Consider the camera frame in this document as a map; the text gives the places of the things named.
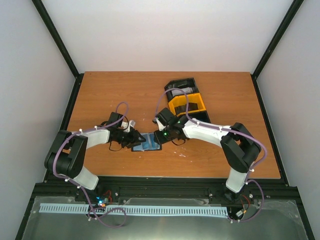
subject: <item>white wall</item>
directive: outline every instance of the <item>white wall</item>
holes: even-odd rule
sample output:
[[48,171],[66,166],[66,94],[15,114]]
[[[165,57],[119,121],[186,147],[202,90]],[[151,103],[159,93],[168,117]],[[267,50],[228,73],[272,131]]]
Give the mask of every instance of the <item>white wall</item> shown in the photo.
[[81,72],[253,72],[291,3],[44,1]]
[[31,0],[0,7],[0,238],[15,238],[74,78]]
[[304,1],[258,85],[290,185],[320,239],[320,1]]

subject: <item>metal floor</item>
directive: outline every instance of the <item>metal floor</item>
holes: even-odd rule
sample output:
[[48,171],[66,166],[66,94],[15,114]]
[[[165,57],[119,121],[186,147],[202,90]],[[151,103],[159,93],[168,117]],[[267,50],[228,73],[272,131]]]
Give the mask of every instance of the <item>metal floor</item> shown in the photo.
[[[171,205],[179,202],[181,203],[181,200],[171,200]],[[231,224],[225,218],[198,216],[129,216],[125,226],[116,229],[107,228],[98,221],[88,221],[84,214],[39,213],[40,203],[74,202],[68,197],[37,198],[24,232],[24,240],[308,239],[299,211],[292,201],[265,202],[260,215],[247,223]],[[159,205],[161,200],[151,200],[149,203]],[[250,207],[252,213],[255,210],[254,206]],[[112,225],[120,224],[122,220],[123,217],[118,215],[103,219]]]

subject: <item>wooden table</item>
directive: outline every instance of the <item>wooden table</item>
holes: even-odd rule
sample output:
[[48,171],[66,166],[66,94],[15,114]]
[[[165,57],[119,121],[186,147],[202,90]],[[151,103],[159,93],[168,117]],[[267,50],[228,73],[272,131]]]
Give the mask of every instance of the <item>wooden table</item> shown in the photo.
[[[194,77],[214,124],[244,124],[266,145],[268,157],[251,175],[280,178],[264,119],[249,72],[86,72],[70,119],[69,131],[88,129],[108,120],[121,101],[129,103],[127,118],[140,133],[157,129],[152,123],[164,86],[171,80]],[[162,99],[160,110],[168,106]],[[125,107],[119,108],[124,113]],[[227,178],[230,167],[218,146],[191,139],[181,146],[168,142],[160,151],[113,152],[109,144],[89,148],[84,165],[100,176],[161,176]]]

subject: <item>purple cable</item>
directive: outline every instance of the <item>purple cable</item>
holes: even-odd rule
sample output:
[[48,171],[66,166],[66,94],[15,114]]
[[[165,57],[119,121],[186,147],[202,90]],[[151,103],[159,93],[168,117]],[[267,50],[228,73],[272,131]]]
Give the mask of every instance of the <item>purple cable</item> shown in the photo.
[[260,193],[261,193],[261,198],[262,198],[262,200],[261,200],[261,205],[260,205],[260,208],[258,209],[258,211],[257,211],[253,216],[251,216],[251,217],[249,217],[249,218],[247,218],[247,219],[245,219],[245,220],[240,220],[239,223],[245,223],[245,222],[248,222],[248,221],[254,219],[254,218],[261,212],[262,207],[264,206],[264,202],[265,202],[264,192],[262,191],[262,188],[261,188],[261,186],[259,185],[259,183],[258,183],[256,180],[254,180],[254,179],[248,180],[247,183],[255,183],[255,184],[258,186],[258,188],[259,188],[259,190],[260,190]]
[[[127,214],[126,214],[126,211],[125,211],[123,208],[121,208],[121,207],[115,207],[115,208],[107,211],[105,214],[103,214],[103,215],[101,215],[101,216],[98,216],[97,213],[96,213],[96,211],[95,211],[95,209],[94,209],[94,207],[93,207],[92,204],[91,204],[91,201],[90,201],[90,198],[89,198],[89,196],[88,196],[88,193],[87,193],[86,189],[85,189],[83,186],[81,186],[80,188],[81,188],[81,190],[83,191],[83,193],[84,193],[84,195],[85,195],[85,197],[86,197],[86,199],[87,199],[87,201],[88,201],[88,204],[89,204],[89,206],[90,206],[90,212],[93,213],[93,215],[96,217],[96,219],[97,219],[102,225],[104,225],[104,226],[106,226],[106,227],[108,227],[108,228],[117,229],[117,228],[122,227],[122,226],[126,223],[126,221],[127,221]],[[124,214],[124,220],[123,220],[123,222],[122,222],[120,225],[111,226],[111,225],[105,224],[103,221],[101,221],[100,218],[103,218],[104,216],[108,215],[109,213],[111,213],[111,212],[113,212],[113,211],[115,211],[115,210],[120,210],[120,211],[122,211],[123,214]]]
[[[127,102],[122,101],[122,102],[120,102],[120,103],[116,106],[116,111],[118,110],[118,107],[119,107],[121,104],[125,104],[125,105],[126,105],[126,110],[125,110],[125,113],[123,114],[123,116],[122,116],[120,119],[118,119],[117,121],[115,121],[115,122],[113,122],[113,123],[111,123],[111,124],[108,124],[108,125],[106,125],[106,126],[101,126],[101,127],[97,127],[97,128],[94,127],[94,128],[87,129],[87,130],[83,131],[83,133],[89,133],[89,132],[96,131],[96,130],[100,130],[100,129],[106,129],[106,128],[111,127],[111,126],[119,123],[120,121],[122,121],[122,120],[125,118],[125,116],[128,114],[129,105],[128,105]],[[59,150],[57,151],[57,153],[56,153],[56,155],[55,155],[55,157],[54,157],[54,160],[53,160],[53,165],[52,165],[53,175],[55,175],[57,178],[60,178],[60,179],[67,179],[70,183],[72,183],[72,184],[76,185],[77,187],[80,187],[80,188],[81,188],[81,190],[83,191],[83,193],[84,193],[84,195],[85,195],[85,197],[86,197],[86,199],[87,199],[87,201],[88,201],[88,203],[89,203],[90,211],[94,214],[94,216],[99,220],[100,223],[102,223],[104,226],[106,226],[106,227],[108,227],[108,228],[119,228],[119,227],[123,226],[123,225],[125,224],[126,220],[127,220],[127,214],[126,214],[126,212],[125,212],[125,210],[124,210],[123,208],[116,207],[116,208],[113,208],[112,210],[110,210],[110,211],[108,211],[108,212],[106,212],[105,214],[102,215],[102,216],[105,216],[105,215],[109,214],[110,212],[112,212],[112,211],[114,211],[114,210],[117,210],[117,209],[118,209],[118,210],[121,210],[121,211],[124,213],[124,221],[123,221],[123,223],[121,223],[121,224],[118,225],[118,226],[110,226],[110,225],[105,224],[104,222],[102,222],[102,221],[99,219],[99,218],[101,218],[102,216],[100,216],[100,217],[97,216],[97,214],[96,214],[96,212],[95,212],[95,210],[94,210],[94,208],[93,208],[93,206],[92,206],[92,204],[91,204],[91,201],[90,201],[90,198],[89,198],[89,196],[88,196],[88,194],[87,194],[86,189],[85,189],[83,186],[80,186],[80,185],[79,185],[77,182],[75,182],[74,180],[70,179],[68,176],[60,175],[60,174],[57,173],[57,161],[58,161],[58,158],[59,158],[61,152],[63,151],[63,149],[64,149],[64,147],[66,146],[66,144],[67,144],[75,135],[78,135],[78,134],[80,134],[80,133],[81,133],[81,131],[77,131],[77,132],[72,133],[69,137],[67,137],[67,138],[64,140],[64,142],[63,142],[62,145],[60,146],[60,148],[59,148]]]
[[[157,105],[156,105],[156,108],[155,108],[155,116],[158,114],[158,108],[159,108],[159,105],[160,105],[160,102],[161,102],[161,99],[163,98],[163,96],[167,93],[167,92],[170,92],[172,90],[178,90],[180,91],[181,93],[183,93],[185,95],[185,98],[186,98],[186,108],[185,108],[185,115],[186,117],[188,118],[188,120],[190,120],[191,122],[193,122],[194,124],[198,124],[197,121],[191,119],[191,117],[189,116],[188,114],[188,110],[189,110],[189,98],[188,98],[188,95],[180,88],[170,88],[166,91],[164,91],[164,93],[160,96],[158,102],[157,102]],[[229,133],[233,133],[233,134],[238,134],[238,135],[241,135],[247,139],[250,139],[252,141],[254,141],[255,143],[259,144],[261,146],[261,148],[263,149],[263,156],[261,159],[259,159],[258,161],[256,161],[254,164],[251,165],[251,167],[249,168],[249,170],[251,171],[252,169],[254,169],[254,167],[256,167],[258,164],[262,163],[263,160],[266,159],[267,157],[267,154],[268,154],[268,151],[267,151],[267,148],[260,142],[258,141],[257,139],[255,139],[254,137],[252,136],[249,136],[245,133],[242,133],[242,132],[239,132],[239,131],[235,131],[235,130],[232,130],[232,129],[228,129],[228,128],[219,128],[218,126],[213,126],[211,125],[210,123],[208,124],[205,124],[205,123],[199,123],[200,126],[202,127],[207,127],[207,128],[211,128],[211,129],[215,129],[215,130],[221,130],[221,131],[225,131],[225,132],[229,132]],[[248,180],[249,178],[249,174],[247,174],[246,178],[245,178],[245,181]]]
[[[194,124],[198,124],[197,121],[195,121],[195,120],[191,119],[191,117],[189,117],[189,114],[188,114],[188,109],[189,109],[189,99],[188,99],[188,95],[187,95],[182,89],[180,89],[180,88],[170,88],[170,89],[164,91],[164,93],[160,96],[160,98],[159,98],[159,100],[158,100],[158,102],[157,102],[157,105],[156,105],[156,108],[155,108],[155,116],[156,116],[157,113],[158,113],[158,108],[159,108],[161,99],[163,98],[163,96],[164,96],[167,92],[172,91],[172,90],[178,90],[178,91],[182,92],[182,93],[185,95],[185,98],[186,98],[185,115],[186,115],[186,117],[188,118],[188,120],[190,120],[190,121],[193,122]],[[261,148],[263,149],[264,154],[263,154],[263,156],[262,156],[261,159],[259,159],[256,163],[254,163],[254,164],[251,165],[250,170],[254,169],[254,167],[256,167],[258,164],[260,164],[260,163],[261,163],[263,160],[265,160],[266,157],[267,157],[267,154],[268,154],[267,148],[266,148],[260,141],[258,141],[257,139],[255,139],[255,138],[252,137],[252,136],[249,136],[249,135],[247,135],[247,134],[245,134],[245,133],[242,133],[242,132],[239,132],[239,131],[235,131],[235,130],[232,130],[232,129],[228,129],[228,128],[221,128],[221,129],[220,129],[220,128],[217,127],[217,126],[213,126],[213,125],[211,125],[211,124],[209,125],[209,123],[208,123],[208,124],[199,123],[199,125],[200,125],[200,126],[203,126],[203,127],[215,129],[215,130],[221,130],[221,131],[225,131],[225,132],[229,132],[229,133],[233,133],[233,134],[238,134],[238,135],[241,135],[241,136],[243,136],[243,137],[245,137],[245,138],[248,138],[248,139],[254,141],[255,143],[259,144],[259,145],[261,146]],[[258,186],[258,188],[259,188],[259,190],[260,190],[260,192],[261,192],[262,201],[261,201],[261,206],[260,206],[259,210],[256,212],[256,214],[253,215],[252,217],[246,219],[246,220],[241,221],[242,223],[245,223],[245,222],[247,222],[247,221],[255,218],[255,217],[257,216],[257,214],[260,213],[260,211],[261,211],[261,209],[262,209],[262,207],[263,207],[263,204],[264,204],[264,200],[265,200],[264,192],[262,191],[262,188],[260,187],[260,185],[257,183],[256,180],[253,180],[253,179],[248,180],[248,177],[249,177],[249,173],[246,175],[246,178],[245,178],[244,181],[247,182],[247,183],[253,182],[253,183],[255,183],[255,184]]]

